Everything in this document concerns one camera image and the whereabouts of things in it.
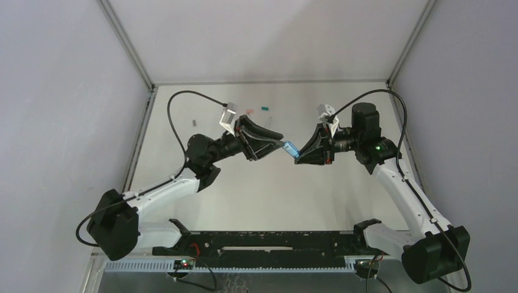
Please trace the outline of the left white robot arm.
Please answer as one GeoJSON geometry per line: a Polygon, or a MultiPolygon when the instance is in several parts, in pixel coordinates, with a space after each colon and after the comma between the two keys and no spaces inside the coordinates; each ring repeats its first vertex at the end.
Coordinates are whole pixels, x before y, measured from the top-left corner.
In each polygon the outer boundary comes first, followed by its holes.
{"type": "Polygon", "coordinates": [[[283,135],[240,116],[233,132],[219,139],[195,134],[188,140],[187,161],[176,173],[153,186],[118,193],[105,192],[87,217],[86,230],[111,261],[118,261],[135,249],[173,247],[182,237],[180,227],[168,220],[149,222],[153,211],[214,183],[220,174],[216,163],[242,153],[257,161],[283,147],[283,135]]]}

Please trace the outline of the light blue correction tape pen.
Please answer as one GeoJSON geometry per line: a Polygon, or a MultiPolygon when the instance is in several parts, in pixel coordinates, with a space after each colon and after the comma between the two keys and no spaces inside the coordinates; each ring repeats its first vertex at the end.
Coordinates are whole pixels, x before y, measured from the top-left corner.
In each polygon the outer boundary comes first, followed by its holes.
{"type": "Polygon", "coordinates": [[[299,150],[290,141],[284,142],[282,148],[294,159],[297,159],[300,156],[299,150]]]}

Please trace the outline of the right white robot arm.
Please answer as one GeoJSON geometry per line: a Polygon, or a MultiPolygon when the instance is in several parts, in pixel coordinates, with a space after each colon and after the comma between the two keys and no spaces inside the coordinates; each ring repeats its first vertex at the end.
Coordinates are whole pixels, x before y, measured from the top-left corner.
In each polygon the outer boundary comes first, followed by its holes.
{"type": "Polygon", "coordinates": [[[363,246],[399,259],[417,284],[466,270],[470,235],[453,226],[430,202],[414,180],[399,148],[382,136],[380,117],[372,103],[352,107],[351,125],[339,127],[335,109],[318,106],[320,122],[310,140],[295,156],[295,164],[330,165],[337,153],[354,152],[357,161],[386,190],[405,220],[409,232],[393,230],[378,219],[354,225],[363,246]]]}

